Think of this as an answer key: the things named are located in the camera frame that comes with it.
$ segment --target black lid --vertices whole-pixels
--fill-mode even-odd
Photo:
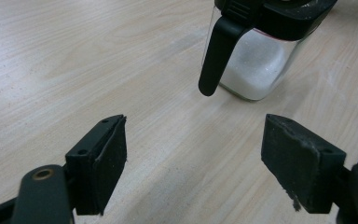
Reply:
[[[264,3],[255,28],[283,40],[299,40],[321,24],[337,0],[313,0],[304,6],[285,6],[280,0]],[[222,10],[225,0],[215,0]]]

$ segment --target wooden table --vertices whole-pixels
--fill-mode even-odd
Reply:
[[[296,213],[260,160],[267,113],[358,160],[358,1],[339,0],[259,102],[198,90],[212,0],[0,1],[0,203],[64,164],[101,119],[128,117],[103,217],[78,223],[334,223]]]

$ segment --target glass jar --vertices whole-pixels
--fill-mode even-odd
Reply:
[[[219,84],[240,98],[263,99],[336,1],[215,0],[200,91],[210,96]]]

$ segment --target wood grain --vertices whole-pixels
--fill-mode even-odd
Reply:
[[[358,159],[358,1],[340,0],[259,102],[197,83],[211,0],[0,1],[0,203],[99,120],[128,117],[103,217],[78,223],[334,223],[296,213],[260,160],[267,113]]]

